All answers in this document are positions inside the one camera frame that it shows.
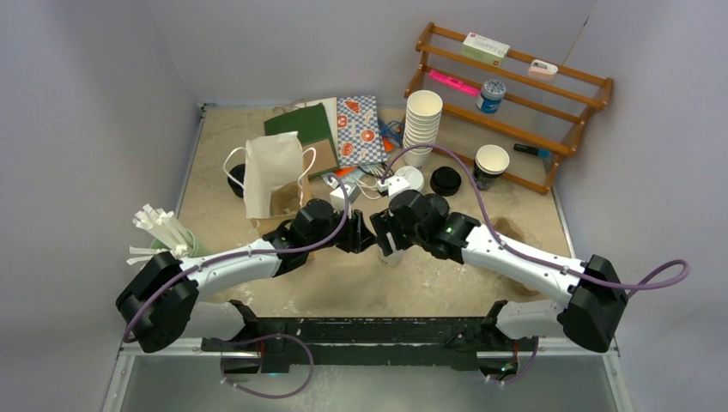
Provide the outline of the white paper coffee cup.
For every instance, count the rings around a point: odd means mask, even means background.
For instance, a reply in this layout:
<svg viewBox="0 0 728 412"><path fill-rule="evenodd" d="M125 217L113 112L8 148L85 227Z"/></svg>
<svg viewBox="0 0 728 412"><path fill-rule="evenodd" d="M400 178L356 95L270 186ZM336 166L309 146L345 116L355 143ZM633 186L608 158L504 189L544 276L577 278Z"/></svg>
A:
<svg viewBox="0 0 728 412"><path fill-rule="evenodd" d="M382 251L379 252L379 261L386 265L397 265L403 260L405 251L394 251L389 255L385 255Z"/></svg>

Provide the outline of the brown kraft paper bag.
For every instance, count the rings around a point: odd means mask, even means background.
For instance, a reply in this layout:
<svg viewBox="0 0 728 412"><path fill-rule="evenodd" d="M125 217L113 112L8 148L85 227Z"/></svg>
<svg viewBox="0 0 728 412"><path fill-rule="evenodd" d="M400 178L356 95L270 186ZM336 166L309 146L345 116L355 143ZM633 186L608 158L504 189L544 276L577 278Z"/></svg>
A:
<svg viewBox="0 0 728 412"><path fill-rule="evenodd" d="M232 169L228 163L238 152L245 155L246 217L259 235L294 218L312 198L307 174L316 161L316 150L303 149L295 131L260 136L234 148L222 165L227 177Z"/></svg>

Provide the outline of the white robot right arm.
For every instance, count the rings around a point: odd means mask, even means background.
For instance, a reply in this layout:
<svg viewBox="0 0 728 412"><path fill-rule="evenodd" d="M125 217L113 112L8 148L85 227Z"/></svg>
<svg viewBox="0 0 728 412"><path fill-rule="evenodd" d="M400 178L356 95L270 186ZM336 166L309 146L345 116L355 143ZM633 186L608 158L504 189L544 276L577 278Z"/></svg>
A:
<svg viewBox="0 0 728 412"><path fill-rule="evenodd" d="M414 190L397 194L370 222L386 257L418 246L434 258L492 270L544 295L495 305L482 326L490 348L524 337L564 336L592 352L609 350L628 297L608 259L594 255L584 262L539 250L451 212L440 195Z"/></svg>

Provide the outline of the white cup lid stack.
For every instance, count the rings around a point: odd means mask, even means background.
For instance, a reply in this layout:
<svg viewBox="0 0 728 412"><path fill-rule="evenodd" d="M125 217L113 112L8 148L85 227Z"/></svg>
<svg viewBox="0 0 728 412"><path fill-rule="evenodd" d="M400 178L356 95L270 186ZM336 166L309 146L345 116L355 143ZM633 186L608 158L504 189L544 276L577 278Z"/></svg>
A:
<svg viewBox="0 0 728 412"><path fill-rule="evenodd" d="M404 179L412 190L422 191L424 188L424 176L417 167L403 166L395 172L395 175Z"/></svg>

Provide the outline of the green paper bag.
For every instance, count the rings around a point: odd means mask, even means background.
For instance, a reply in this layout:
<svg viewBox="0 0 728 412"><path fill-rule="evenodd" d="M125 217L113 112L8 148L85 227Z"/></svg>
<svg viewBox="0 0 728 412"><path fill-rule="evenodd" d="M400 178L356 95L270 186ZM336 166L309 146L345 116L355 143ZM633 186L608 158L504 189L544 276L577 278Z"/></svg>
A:
<svg viewBox="0 0 728 412"><path fill-rule="evenodd" d="M322 103L298 108L264 121L266 136L293 131L297 133L303 149L316 149L316 161L309 170L311 177L339 168L331 127Z"/></svg>

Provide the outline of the blue checkered paper bag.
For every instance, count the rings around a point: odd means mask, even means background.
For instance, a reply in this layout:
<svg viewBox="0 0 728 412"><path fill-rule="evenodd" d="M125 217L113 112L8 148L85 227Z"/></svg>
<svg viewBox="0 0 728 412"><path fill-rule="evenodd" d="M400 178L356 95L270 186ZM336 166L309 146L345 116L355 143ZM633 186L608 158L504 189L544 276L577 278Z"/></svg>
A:
<svg viewBox="0 0 728 412"><path fill-rule="evenodd" d="M388 153L380 135L378 107L374 95L337 97L336 154L341 168L364 168L365 174L380 178Z"/></svg>

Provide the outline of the black cup with white cup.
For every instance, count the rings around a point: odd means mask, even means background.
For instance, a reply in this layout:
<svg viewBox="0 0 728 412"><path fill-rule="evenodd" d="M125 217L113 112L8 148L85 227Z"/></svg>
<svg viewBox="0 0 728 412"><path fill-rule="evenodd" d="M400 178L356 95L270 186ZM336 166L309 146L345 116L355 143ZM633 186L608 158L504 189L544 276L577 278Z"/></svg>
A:
<svg viewBox="0 0 728 412"><path fill-rule="evenodd" d="M510 164L508 152L497 145L481 146L474 158L473 178L481 191L488 190L503 175Z"/></svg>

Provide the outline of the black blue marker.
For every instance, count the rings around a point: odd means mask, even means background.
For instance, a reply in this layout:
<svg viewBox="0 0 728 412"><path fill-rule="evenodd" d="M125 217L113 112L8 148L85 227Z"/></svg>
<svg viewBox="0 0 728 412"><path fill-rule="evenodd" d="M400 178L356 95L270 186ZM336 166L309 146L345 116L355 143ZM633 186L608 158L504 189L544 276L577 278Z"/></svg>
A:
<svg viewBox="0 0 728 412"><path fill-rule="evenodd" d="M550 155L550 152L547 149L544 148L538 148L531 145L521 144L521 143L514 143L513 150L519 153L532 155L540 158L547 158Z"/></svg>

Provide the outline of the pink highlighter pen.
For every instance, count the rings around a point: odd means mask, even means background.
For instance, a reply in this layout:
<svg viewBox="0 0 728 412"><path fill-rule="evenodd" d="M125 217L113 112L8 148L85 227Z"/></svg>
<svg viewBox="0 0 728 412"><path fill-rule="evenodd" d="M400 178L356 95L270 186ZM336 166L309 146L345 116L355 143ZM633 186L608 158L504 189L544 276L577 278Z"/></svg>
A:
<svg viewBox="0 0 728 412"><path fill-rule="evenodd" d="M470 96L477 97L480 94L479 88L474 88L454 77L446 76L445 74L437 70L430 70L428 72L428 77L436 82L444 84L449 88L452 88L464 94L468 94Z"/></svg>

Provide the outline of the blue lidded jar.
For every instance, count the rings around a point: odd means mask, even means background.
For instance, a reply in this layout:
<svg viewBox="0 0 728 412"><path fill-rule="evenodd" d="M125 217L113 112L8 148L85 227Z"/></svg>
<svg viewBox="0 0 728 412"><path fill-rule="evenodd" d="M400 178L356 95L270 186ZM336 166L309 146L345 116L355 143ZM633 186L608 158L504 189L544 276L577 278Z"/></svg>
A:
<svg viewBox="0 0 728 412"><path fill-rule="evenodd" d="M507 87L504 82L490 79L481 87L476 107L484 113L496 113L505 98Z"/></svg>

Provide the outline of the wooden shelf rack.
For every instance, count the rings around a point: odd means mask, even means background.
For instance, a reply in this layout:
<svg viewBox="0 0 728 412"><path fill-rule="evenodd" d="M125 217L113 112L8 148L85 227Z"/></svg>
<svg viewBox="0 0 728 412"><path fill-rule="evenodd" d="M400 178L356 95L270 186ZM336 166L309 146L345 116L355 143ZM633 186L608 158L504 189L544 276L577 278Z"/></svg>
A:
<svg viewBox="0 0 728 412"><path fill-rule="evenodd" d="M539 103L533 99L519 96L514 94L510 88L507 89L504 95L504 101L512 105L527 108L539 114L557 118L570 124L570 129L565 135L563 142L551 141L547 137L541 136L536 132L528 131L520 126L497 120L492 114L486 114L477 109L471 110L470 108L456 106L447 102L443 106L443 112L447 115L453 116L454 118L500 133L504 136L511 137L517 142L528 143L537 148L547 150L550 153L550 161L549 166L545 168L545 177L541 183L525 179L511 173L505 173L503 177L506 180L517 185L521 185L524 188L541 195L549 194L561 163L566 158L576 154L590 118L595 113L601 112L609 104L613 92L614 80L609 77L603 78L595 76L581 70L576 70L574 68L558 64L556 68L557 75L559 77L565 76L568 79L584 82L597 88L594 96L589 97L565 88L557 87L548 82L543 82L532 77L519 74L513 70L506 70L500 64L497 66L492 64L488 65L486 63L479 62L474 58L466 57L458 52L448 51L445 48L434 44L434 36L440 36L441 38L457 42L461 42L467 38L465 33L459 33L457 31L438 26L432 21L429 22L423 28L416 41L416 51L419 52L421 56L416 71L404 90L404 96L406 98L410 97L414 92L423 89L424 82L433 72L451 77L458 82L462 82L464 85L474 88L476 91L481 89L482 84L480 82L443 70L442 68L434 67L429 62L429 58L436 56L438 58L444 58L459 64L467 65L487 74L497 75L507 81L508 87L512 85L527 86L535 90L577 102L584 106L579 115L571 114L553 106Z"/></svg>

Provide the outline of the green cup of stirrers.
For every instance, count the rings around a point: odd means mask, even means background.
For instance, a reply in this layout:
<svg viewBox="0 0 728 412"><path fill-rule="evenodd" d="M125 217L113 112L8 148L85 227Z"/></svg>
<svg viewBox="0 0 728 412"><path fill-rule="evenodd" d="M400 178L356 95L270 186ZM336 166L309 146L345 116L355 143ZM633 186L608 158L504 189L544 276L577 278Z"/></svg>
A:
<svg viewBox="0 0 728 412"><path fill-rule="evenodd" d="M153 238L150 247L129 246L129 266L147 263L154 255L169 251L175 258L197 258L204 248L194 233L185 227L173 211L155 209L145 204L134 214L132 223Z"/></svg>

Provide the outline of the white green box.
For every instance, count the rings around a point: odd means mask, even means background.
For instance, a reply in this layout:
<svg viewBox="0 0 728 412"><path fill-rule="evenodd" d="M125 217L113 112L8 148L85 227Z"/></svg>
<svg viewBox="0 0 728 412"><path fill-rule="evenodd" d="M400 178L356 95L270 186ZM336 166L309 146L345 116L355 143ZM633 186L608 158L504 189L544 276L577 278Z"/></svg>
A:
<svg viewBox="0 0 728 412"><path fill-rule="evenodd" d="M490 66L500 67L509 50L510 45L477 33L468 33L462 42L460 54Z"/></svg>

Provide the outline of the pink white tape dispenser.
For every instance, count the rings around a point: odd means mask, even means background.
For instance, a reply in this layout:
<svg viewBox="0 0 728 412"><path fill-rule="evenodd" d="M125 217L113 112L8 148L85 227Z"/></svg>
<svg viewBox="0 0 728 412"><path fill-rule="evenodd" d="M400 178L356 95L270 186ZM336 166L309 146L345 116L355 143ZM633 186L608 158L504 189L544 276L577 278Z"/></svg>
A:
<svg viewBox="0 0 728 412"><path fill-rule="evenodd" d="M558 75L559 68L555 64L534 59L531 61L527 75L530 78L537 79L542 82L552 82Z"/></svg>

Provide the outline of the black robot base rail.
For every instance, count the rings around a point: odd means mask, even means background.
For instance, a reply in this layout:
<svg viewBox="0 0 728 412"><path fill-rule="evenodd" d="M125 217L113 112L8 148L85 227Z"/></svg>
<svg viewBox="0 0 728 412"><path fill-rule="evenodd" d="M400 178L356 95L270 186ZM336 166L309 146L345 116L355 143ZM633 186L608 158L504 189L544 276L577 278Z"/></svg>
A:
<svg viewBox="0 0 728 412"><path fill-rule="evenodd" d="M508 377L519 357L537 348L534 337L514 340L479 317L271 318L235 303L244 326L223 340L205 338L204 352L251 352L262 373L293 365L346 367L449 367Z"/></svg>

